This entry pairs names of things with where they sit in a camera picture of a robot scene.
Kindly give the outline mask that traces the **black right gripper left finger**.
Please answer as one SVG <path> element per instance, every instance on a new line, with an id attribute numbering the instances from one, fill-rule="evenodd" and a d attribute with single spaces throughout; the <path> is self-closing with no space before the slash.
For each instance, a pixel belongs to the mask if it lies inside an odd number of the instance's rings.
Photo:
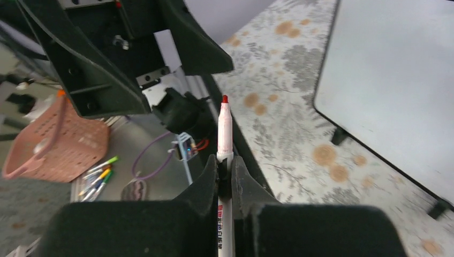
<path id="1" fill-rule="evenodd" d="M 75 202 L 50 220 L 35 256 L 217 256 L 217 159 L 172 200 Z"/>

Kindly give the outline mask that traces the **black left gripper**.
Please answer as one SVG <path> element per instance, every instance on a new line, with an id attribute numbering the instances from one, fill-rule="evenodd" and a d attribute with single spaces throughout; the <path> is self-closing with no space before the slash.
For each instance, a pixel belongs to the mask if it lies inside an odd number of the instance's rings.
<path id="1" fill-rule="evenodd" d="M 139 88 L 159 84 L 170 72 L 155 38 L 167 27 L 186 75 L 234 69 L 230 55 L 181 0 L 17 1 L 17 6 L 82 118 L 151 112 Z"/>

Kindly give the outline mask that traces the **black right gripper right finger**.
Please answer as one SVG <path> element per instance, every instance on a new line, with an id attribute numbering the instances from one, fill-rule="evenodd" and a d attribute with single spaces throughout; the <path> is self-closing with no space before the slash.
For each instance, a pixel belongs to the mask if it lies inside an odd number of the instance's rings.
<path id="1" fill-rule="evenodd" d="M 405 256 L 390 218 L 364 205 L 281 203 L 236 156 L 231 164 L 236 256 Z"/>

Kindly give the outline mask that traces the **white red whiteboard marker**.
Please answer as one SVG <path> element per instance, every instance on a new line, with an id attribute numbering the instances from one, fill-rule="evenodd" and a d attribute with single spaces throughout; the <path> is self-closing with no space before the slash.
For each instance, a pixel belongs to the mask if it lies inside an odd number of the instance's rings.
<path id="1" fill-rule="evenodd" d="M 232 115 L 229 100 L 222 96 L 218 117 L 217 153 L 218 161 L 218 256 L 233 256 L 233 224 L 231 196 L 231 166 L 234 157 L 232 137 Z"/>

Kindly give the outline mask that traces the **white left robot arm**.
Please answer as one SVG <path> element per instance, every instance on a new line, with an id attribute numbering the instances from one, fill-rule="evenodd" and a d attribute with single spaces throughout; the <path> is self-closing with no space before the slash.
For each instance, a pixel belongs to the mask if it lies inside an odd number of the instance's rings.
<path id="1" fill-rule="evenodd" d="M 203 138 L 214 121 L 203 100 L 143 87 L 169 73 L 156 41 L 168 30 L 186 75 L 233 69 L 184 1 L 17 1 L 76 112 L 83 118 L 154 113 L 173 133 Z"/>

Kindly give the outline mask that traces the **black framed whiteboard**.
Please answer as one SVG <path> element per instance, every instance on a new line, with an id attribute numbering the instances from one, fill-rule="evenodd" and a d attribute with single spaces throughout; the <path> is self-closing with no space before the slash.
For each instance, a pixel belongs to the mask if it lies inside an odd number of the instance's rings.
<path id="1" fill-rule="evenodd" d="M 314 107 L 453 210 L 453 1 L 338 1 Z"/>

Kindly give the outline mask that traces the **left electronics board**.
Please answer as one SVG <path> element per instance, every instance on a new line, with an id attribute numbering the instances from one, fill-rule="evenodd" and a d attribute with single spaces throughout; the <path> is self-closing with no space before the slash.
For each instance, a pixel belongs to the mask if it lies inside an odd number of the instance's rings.
<path id="1" fill-rule="evenodd" d="M 176 136 L 176 141 L 172 142 L 175 144 L 175 155 L 179 161 L 189 161 L 194 158 L 198 153 L 209 145 L 208 139 L 201 139 L 196 142 L 192 136 L 183 132 Z"/>

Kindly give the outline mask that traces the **green highlighter pen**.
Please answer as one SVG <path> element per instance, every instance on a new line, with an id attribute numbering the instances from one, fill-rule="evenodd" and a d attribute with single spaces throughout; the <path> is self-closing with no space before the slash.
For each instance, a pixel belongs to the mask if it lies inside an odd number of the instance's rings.
<path id="1" fill-rule="evenodd" d="M 100 163 L 100 164 L 97 164 L 97 165 L 95 165 L 94 167 L 88 169 L 88 170 L 86 171 L 86 173 L 93 173 L 95 170 L 98 170 L 98 169 L 100 169 L 100 168 L 103 168 L 103 167 L 106 166 L 106 165 L 112 164 L 113 162 L 116 162 L 117 160 L 118 160 L 118 156 L 114 156 L 114 157 L 108 159 L 107 161 L 104 161 L 104 162 L 102 162 L 102 163 Z"/>

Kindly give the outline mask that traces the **dark green marker pen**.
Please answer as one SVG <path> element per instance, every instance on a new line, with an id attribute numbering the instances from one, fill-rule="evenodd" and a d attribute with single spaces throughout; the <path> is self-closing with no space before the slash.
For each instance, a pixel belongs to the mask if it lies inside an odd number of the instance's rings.
<path id="1" fill-rule="evenodd" d="M 112 176 L 113 171 L 110 171 L 101 181 L 100 183 L 94 188 L 94 192 L 89 194 L 85 201 L 92 202 L 98 198 L 100 195 L 101 191 L 105 188 L 107 185 L 107 182 L 109 181 L 110 177 Z"/>

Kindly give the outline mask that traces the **yellow marker pen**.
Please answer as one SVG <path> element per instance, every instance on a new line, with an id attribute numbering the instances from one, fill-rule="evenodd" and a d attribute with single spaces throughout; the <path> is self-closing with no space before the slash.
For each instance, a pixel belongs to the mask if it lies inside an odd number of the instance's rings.
<path id="1" fill-rule="evenodd" d="M 102 181 L 111 172 L 111 168 L 107 168 L 103 171 L 94 181 L 92 181 L 84 190 L 82 190 L 78 196 L 86 194 L 92 187 L 94 187 L 99 181 Z"/>

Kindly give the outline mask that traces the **pink plastic basket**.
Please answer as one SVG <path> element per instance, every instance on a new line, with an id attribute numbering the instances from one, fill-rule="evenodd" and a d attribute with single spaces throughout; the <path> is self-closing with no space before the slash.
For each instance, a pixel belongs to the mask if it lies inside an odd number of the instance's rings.
<path id="1" fill-rule="evenodd" d="M 105 157 L 109 135 L 106 123 L 79 117 L 60 94 L 14 139 L 2 176 L 71 182 Z"/>

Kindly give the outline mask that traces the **floral table cloth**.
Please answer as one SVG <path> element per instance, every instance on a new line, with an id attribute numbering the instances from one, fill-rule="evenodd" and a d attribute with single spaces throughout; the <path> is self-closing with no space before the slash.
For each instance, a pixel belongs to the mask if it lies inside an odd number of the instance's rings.
<path id="1" fill-rule="evenodd" d="M 453 212 L 432 219 L 428 193 L 353 139 L 334 146 L 334 125 L 313 107 L 335 4 L 272 1 L 228 32 L 235 69 L 215 80 L 279 201 L 376 206 L 408 256 L 453 256 Z"/>

